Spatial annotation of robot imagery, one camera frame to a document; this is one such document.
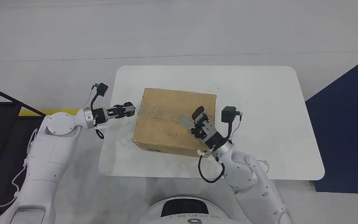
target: black cable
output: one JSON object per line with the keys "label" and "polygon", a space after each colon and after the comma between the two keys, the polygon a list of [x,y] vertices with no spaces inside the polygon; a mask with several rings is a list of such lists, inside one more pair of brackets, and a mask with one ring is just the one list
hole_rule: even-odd
{"label": "black cable", "polygon": [[93,91],[93,86],[92,86],[92,88],[91,88],[91,91],[89,92],[88,99],[87,99],[85,105],[84,105],[82,108],[85,108],[85,107],[87,106],[88,102],[90,101],[92,91]]}
{"label": "black cable", "polygon": [[229,127],[228,127],[228,135],[224,138],[224,144],[229,140],[232,130],[233,130],[233,123],[231,122],[229,123]]}
{"label": "black cable", "polygon": [[[91,100],[91,110],[92,110],[92,111],[93,111],[93,104],[95,103],[95,101],[96,101],[96,99],[97,99],[98,96],[99,96],[99,94],[96,93],[95,96],[93,97],[93,99]],[[95,126],[95,128],[96,128],[96,127],[97,127],[96,118],[94,118],[94,119],[95,119],[94,126]],[[103,135],[103,133],[102,133],[100,130],[98,130],[98,129],[96,129],[96,134],[97,134],[98,137],[101,138],[101,139],[104,139],[104,138],[105,138],[105,136]]]}
{"label": "black cable", "polygon": [[200,164],[201,164],[201,159],[202,159],[202,156],[200,156],[200,158],[199,158],[199,162],[197,163],[197,168],[199,169],[199,174],[200,174],[200,176],[201,176],[201,178],[203,179],[203,180],[205,180],[205,182],[207,182],[207,183],[209,183],[209,184],[214,184],[216,181],[218,181],[223,175],[224,175],[224,173],[225,173],[225,165],[222,163],[222,171],[221,171],[221,173],[219,174],[219,176],[217,177],[217,178],[215,178],[214,180],[208,180],[207,178],[205,178],[203,175],[202,175],[202,172],[201,172],[201,168],[200,168]]}

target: dark blue panel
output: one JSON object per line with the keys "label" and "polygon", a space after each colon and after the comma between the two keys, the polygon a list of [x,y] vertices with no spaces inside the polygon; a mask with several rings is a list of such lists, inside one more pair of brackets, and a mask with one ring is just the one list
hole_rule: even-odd
{"label": "dark blue panel", "polygon": [[358,193],[358,66],[306,106],[326,170],[316,191]]}

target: black connector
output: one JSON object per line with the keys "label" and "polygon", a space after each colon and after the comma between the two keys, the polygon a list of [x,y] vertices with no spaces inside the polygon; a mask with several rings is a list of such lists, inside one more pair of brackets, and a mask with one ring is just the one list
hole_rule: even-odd
{"label": "black connector", "polygon": [[99,96],[105,96],[105,93],[108,89],[108,85],[104,84],[104,83],[100,83],[99,85],[95,85],[97,87],[97,94]]}
{"label": "black connector", "polygon": [[194,113],[192,113],[191,118],[193,120],[195,120],[201,113],[204,112],[204,107],[203,106],[199,106],[198,108],[196,108],[196,110],[194,111]]}
{"label": "black connector", "polygon": [[224,123],[232,123],[236,116],[236,107],[234,106],[226,106],[222,110],[222,122]]}

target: connector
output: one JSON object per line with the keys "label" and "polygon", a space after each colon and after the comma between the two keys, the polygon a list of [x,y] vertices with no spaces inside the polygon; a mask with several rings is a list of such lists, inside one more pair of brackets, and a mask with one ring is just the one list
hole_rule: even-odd
{"label": "connector", "polygon": [[241,111],[237,110],[237,111],[235,111],[235,115],[236,115],[236,116],[242,116],[243,113],[242,113]]}
{"label": "connector", "polygon": [[22,167],[27,166],[28,160],[29,160],[28,158],[26,158],[26,159],[23,160]]}
{"label": "connector", "polygon": [[97,88],[97,94],[99,96],[105,96],[105,93],[108,89],[108,85],[104,84],[104,83],[100,83],[100,84],[95,84],[95,87]]}
{"label": "connector", "polygon": [[232,123],[236,116],[236,107],[234,106],[226,106],[222,110],[222,122],[224,123]]}

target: cable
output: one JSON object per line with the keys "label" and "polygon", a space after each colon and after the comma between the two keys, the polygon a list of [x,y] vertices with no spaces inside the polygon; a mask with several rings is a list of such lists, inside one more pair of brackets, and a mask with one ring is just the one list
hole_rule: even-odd
{"label": "cable", "polygon": [[229,140],[230,136],[231,136],[231,131],[233,130],[233,123],[229,123],[229,126],[228,126],[228,135],[225,137],[225,142],[227,140]]}
{"label": "cable", "polygon": [[202,172],[201,172],[201,167],[200,167],[201,159],[202,159],[202,155],[199,157],[199,162],[197,163],[197,168],[199,169],[199,174],[200,174],[201,178],[202,178],[203,180],[205,180],[205,182],[207,182],[207,183],[209,183],[209,184],[214,184],[215,182],[217,182],[217,181],[224,175],[224,173],[225,173],[225,165],[222,163],[222,168],[223,168],[223,169],[222,169],[221,173],[219,174],[219,176],[218,176],[217,178],[215,178],[214,180],[208,180],[207,178],[205,178],[205,177],[203,176],[203,174],[202,174]]}
{"label": "cable", "polygon": [[231,141],[233,141],[234,133],[236,132],[237,129],[239,129],[240,124],[241,124],[241,119],[240,119],[240,121],[239,121],[239,124],[237,125],[237,127],[235,128],[235,130],[233,131],[233,133],[231,134],[231,137],[230,137],[230,140],[231,140]]}
{"label": "cable", "polygon": [[258,160],[258,161],[262,162],[263,164],[265,164],[267,166],[266,173],[268,173],[270,170],[270,164],[267,162],[267,160]]}
{"label": "cable", "polygon": [[[95,103],[95,101],[96,101],[96,99],[97,99],[97,97],[99,96],[99,94],[98,93],[96,93],[95,94],[95,96],[93,97],[93,99],[91,100],[91,110],[93,111],[93,104]],[[98,137],[99,138],[101,138],[101,139],[104,139],[105,138],[105,136],[103,135],[103,133],[100,131],[100,130],[98,130],[98,129],[96,129],[96,134],[98,135]]]}
{"label": "cable", "polygon": [[93,88],[94,88],[94,86],[92,86],[91,91],[89,92],[89,95],[88,95],[87,102],[86,102],[86,104],[83,106],[83,108],[85,108],[86,105],[88,104],[88,102],[89,102],[89,100],[90,100],[90,98],[91,98],[91,94],[92,94]]}
{"label": "cable", "polygon": [[[29,154],[29,152],[30,152],[30,149],[31,149],[31,146],[32,146],[32,142],[34,141],[34,139],[35,139],[35,137],[36,137],[36,135],[37,135],[37,131],[38,131],[38,129],[35,128],[35,130],[32,132],[32,134],[31,134],[31,136],[30,136],[29,142],[28,142],[28,144],[27,144],[27,150],[26,150],[26,151],[27,151],[27,154]],[[6,206],[10,205],[11,203],[13,203],[13,202],[16,200],[17,194],[20,192],[20,188],[18,187],[17,184],[15,184],[15,180],[16,180],[16,179],[18,178],[18,176],[20,176],[20,174],[26,169],[26,166],[27,166],[27,158],[24,160],[22,166],[23,166],[22,170],[21,170],[21,171],[12,179],[12,181],[11,181],[11,184],[14,185],[15,188],[16,188],[16,192],[15,192],[15,194],[14,194],[14,196],[13,196],[13,199],[12,199],[10,202],[8,202],[7,204],[1,205],[0,208],[6,207]]]}
{"label": "cable", "polygon": [[31,148],[31,146],[32,146],[32,142],[33,142],[33,140],[35,139],[35,137],[36,137],[36,135],[37,135],[37,131],[38,131],[38,129],[37,128],[35,128],[35,130],[32,132],[32,134],[31,134],[31,136],[30,136],[30,140],[29,140],[29,142],[28,142],[28,144],[27,144],[27,154],[29,154],[29,152],[30,152],[30,148]]}
{"label": "cable", "polygon": [[12,179],[12,181],[11,181],[11,184],[16,187],[16,192],[15,192],[15,194],[14,194],[13,199],[12,199],[9,203],[3,204],[2,206],[0,206],[0,208],[1,208],[1,207],[8,206],[9,204],[13,203],[13,202],[16,200],[17,194],[20,192],[20,188],[18,187],[17,184],[15,184],[15,180],[16,180],[16,178],[17,178],[25,169],[26,169],[26,165],[24,164],[22,170],[21,170],[21,171]]}

